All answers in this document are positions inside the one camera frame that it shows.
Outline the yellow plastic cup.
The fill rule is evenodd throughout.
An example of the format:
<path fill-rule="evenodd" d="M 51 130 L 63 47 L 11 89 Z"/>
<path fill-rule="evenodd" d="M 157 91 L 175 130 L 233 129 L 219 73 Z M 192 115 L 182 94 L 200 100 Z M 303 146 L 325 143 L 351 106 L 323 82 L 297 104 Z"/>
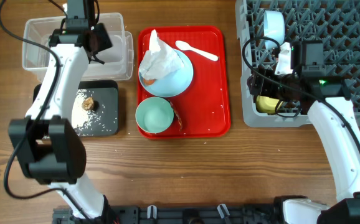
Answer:
<path fill-rule="evenodd" d="M 255 101 L 257 111 L 266 114 L 275 114 L 276 106 L 279 108 L 282 104 L 283 101 L 266 96 L 258 96 Z"/>

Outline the light blue bowl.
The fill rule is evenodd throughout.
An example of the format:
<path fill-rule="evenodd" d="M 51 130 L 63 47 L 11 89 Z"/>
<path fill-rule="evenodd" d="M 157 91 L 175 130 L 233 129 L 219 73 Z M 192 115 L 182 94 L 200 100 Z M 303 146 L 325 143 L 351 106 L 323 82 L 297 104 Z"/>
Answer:
<path fill-rule="evenodd" d="M 278 11 L 265 11 L 263 15 L 263 36 L 276 40 L 280 45 L 285 40 L 285 21 Z"/>

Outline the brown food scrap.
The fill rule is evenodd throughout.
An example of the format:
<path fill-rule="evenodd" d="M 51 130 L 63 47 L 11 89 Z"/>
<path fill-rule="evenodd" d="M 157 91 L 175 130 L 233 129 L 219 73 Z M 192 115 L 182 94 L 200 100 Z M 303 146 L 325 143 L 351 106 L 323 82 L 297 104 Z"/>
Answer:
<path fill-rule="evenodd" d="M 85 111 L 92 111 L 95 107 L 95 101 L 92 97 L 86 98 L 82 103 L 82 109 Z"/>

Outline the white napkin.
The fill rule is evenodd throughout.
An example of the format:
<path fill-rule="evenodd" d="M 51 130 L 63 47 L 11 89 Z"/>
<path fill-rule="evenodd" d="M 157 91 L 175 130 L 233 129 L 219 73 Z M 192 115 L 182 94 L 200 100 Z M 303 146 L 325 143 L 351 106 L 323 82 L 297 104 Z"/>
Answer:
<path fill-rule="evenodd" d="M 139 66 L 144 80 L 162 80 L 170 73 L 184 68 L 177 52 L 158 37 L 156 29 L 151 31 L 149 47 Z"/>

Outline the orange food piece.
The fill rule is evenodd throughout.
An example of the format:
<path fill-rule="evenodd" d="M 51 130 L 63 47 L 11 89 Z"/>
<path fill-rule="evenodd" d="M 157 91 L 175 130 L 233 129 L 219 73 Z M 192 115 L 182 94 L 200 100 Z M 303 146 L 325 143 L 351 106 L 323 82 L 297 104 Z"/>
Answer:
<path fill-rule="evenodd" d="M 143 79 L 143 83 L 144 83 L 146 86 L 152 85 L 155 81 L 156 81 L 155 79 L 152 79 L 152 80 Z"/>

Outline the pile of rice grains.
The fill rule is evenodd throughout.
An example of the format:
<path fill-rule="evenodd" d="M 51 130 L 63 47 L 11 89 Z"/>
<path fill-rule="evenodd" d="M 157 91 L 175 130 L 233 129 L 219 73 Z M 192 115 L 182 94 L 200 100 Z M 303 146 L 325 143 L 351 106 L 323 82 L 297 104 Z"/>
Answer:
<path fill-rule="evenodd" d="M 92 111 L 82 109 L 83 101 L 92 97 Z M 118 91 L 116 88 L 79 89 L 73 104 L 72 127 L 80 137 L 110 136 L 118 131 Z"/>

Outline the light blue plate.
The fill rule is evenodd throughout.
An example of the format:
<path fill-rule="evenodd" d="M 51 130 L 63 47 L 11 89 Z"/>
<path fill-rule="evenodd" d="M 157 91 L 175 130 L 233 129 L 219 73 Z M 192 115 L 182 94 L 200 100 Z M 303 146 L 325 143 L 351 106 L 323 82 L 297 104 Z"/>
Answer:
<path fill-rule="evenodd" d="M 139 73 L 141 86 L 148 93 L 162 98 L 169 98 L 180 95 L 186 91 L 192 83 L 194 68 L 190 59 L 180 50 L 175 49 L 174 51 L 179 55 L 184 64 L 182 69 L 171 72 L 162 80 L 156 80 L 152 85 L 145 85 Z"/>

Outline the white spoon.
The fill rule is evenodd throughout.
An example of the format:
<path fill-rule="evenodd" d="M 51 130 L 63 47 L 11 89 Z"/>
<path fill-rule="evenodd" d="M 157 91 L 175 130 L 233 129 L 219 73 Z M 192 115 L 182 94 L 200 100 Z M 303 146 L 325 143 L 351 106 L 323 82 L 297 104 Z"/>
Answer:
<path fill-rule="evenodd" d="M 176 47 L 177 47 L 178 49 L 180 49 L 180 50 L 183 50 L 183 51 L 189 50 L 189 51 L 195 52 L 195 53 L 197 53 L 197 54 L 199 54 L 199 55 L 201 55 L 201 56 L 203 56 L 203 57 L 205 57 L 205 58 L 208 58 L 208 59 L 211 60 L 211 61 L 216 62 L 216 61 L 219 60 L 219 57 L 218 57 L 218 56 L 216 56 L 216 55 L 214 55 L 214 54 L 211 54 L 211 53 L 209 53 L 209 52 L 206 52 L 206 51 L 197 49 L 197 48 L 195 48 L 195 47 L 192 47 L 192 46 L 190 46 L 190 45 L 189 45 L 187 42 L 185 42 L 185 41 L 177 40 L 177 41 L 175 41 L 175 45 L 176 45 Z"/>

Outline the red candy wrapper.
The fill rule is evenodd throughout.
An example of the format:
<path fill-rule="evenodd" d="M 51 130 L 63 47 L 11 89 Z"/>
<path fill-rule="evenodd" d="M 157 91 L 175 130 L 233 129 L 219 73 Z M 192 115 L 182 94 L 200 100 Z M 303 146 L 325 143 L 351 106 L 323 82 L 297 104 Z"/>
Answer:
<path fill-rule="evenodd" d="M 178 121 L 178 124 L 179 124 L 179 131 L 182 131 L 182 119 L 180 117 L 180 114 L 178 113 L 178 110 L 176 109 L 175 105 L 173 104 L 172 101 L 169 101 L 169 104 L 171 105 L 173 111 L 174 111 L 174 114 L 176 115 L 177 117 L 177 121 Z"/>

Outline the mint green bowl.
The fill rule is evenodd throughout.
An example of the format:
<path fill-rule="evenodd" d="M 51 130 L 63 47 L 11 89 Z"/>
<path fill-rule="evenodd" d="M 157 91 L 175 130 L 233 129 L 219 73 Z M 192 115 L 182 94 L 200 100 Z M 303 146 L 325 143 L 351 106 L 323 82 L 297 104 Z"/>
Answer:
<path fill-rule="evenodd" d="M 149 97 L 143 100 L 135 113 L 137 125 L 151 134 L 167 130 L 174 120 L 174 110 L 169 101 L 160 97 Z"/>

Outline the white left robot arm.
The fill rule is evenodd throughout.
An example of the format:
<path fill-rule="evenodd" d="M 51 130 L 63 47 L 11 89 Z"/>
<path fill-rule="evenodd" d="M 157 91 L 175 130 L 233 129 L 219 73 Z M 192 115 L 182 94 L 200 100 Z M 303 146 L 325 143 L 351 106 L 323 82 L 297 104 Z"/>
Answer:
<path fill-rule="evenodd" d="M 70 206 L 75 223 L 115 223 L 117 218 L 107 198 L 85 173 L 86 150 L 70 124 L 78 86 L 90 62 L 112 47 L 105 26 L 99 21 L 97 1 L 68 1 L 61 25 L 39 47 L 50 54 L 41 88 L 23 119 L 13 119 L 9 137 L 14 151 L 4 171 L 8 184 L 14 160 L 23 174 L 57 192 Z"/>

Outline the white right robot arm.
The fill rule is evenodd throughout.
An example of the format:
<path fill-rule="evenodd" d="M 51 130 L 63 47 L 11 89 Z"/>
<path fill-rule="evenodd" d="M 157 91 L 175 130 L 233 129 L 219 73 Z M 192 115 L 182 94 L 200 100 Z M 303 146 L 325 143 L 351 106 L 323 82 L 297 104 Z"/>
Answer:
<path fill-rule="evenodd" d="M 278 198 L 282 223 L 360 223 L 360 129 L 351 94 L 343 78 L 326 74 L 319 40 L 290 46 L 291 73 L 248 68 L 252 95 L 299 101 L 323 144 L 336 187 L 329 207 L 306 197 Z"/>

